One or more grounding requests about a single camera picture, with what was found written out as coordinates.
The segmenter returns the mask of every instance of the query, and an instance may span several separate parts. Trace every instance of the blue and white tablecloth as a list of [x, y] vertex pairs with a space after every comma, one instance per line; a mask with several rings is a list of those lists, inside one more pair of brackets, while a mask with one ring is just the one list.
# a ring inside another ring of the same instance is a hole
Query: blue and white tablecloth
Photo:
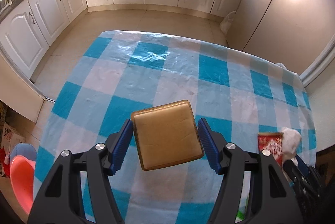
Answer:
[[[106, 31], [92, 43], [52, 109], [38, 150], [34, 194], [62, 150], [89, 150], [119, 131], [133, 111], [188, 99], [196, 122], [243, 150], [257, 152], [257, 133], [281, 127], [302, 135], [298, 154], [315, 163], [316, 138], [304, 86], [295, 73], [258, 57], [178, 36]], [[249, 176], [240, 208], [245, 205]], [[134, 139], [123, 166], [110, 177], [126, 224], [203, 224], [222, 177], [206, 158], [143, 171]], [[86, 174], [86, 217], [94, 220]]]

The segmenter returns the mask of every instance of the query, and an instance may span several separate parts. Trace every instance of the kitchen utensil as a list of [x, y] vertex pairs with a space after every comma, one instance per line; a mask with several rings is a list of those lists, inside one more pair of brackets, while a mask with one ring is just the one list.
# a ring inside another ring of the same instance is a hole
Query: kitchen utensil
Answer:
[[12, 4], [11, 0], [0, 0], [0, 11]]

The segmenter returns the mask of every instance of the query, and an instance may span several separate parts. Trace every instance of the plastic bag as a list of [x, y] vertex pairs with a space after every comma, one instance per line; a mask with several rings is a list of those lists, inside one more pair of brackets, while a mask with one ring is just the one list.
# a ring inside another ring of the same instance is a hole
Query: plastic bag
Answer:
[[230, 12], [220, 23], [220, 29], [224, 33], [224, 35], [227, 35], [228, 30], [230, 26], [232, 25], [232, 21], [234, 19], [234, 15], [236, 14], [236, 11]]

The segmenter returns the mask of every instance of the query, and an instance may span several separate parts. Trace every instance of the refrigerator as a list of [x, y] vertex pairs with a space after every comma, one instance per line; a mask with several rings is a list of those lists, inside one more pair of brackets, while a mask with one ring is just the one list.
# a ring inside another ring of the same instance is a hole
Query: refrigerator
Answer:
[[335, 0], [242, 0], [229, 47], [303, 73], [335, 33]]

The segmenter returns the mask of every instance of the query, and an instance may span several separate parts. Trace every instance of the white tissue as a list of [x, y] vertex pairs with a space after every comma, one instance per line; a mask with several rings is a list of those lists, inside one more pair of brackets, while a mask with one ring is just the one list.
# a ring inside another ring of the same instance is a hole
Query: white tissue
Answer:
[[6, 154], [4, 164], [9, 164], [9, 154]]
[[301, 141], [301, 135], [296, 130], [287, 127], [283, 127], [280, 132], [283, 133], [282, 153], [284, 163], [286, 160], [296, 156], [296, 149]]

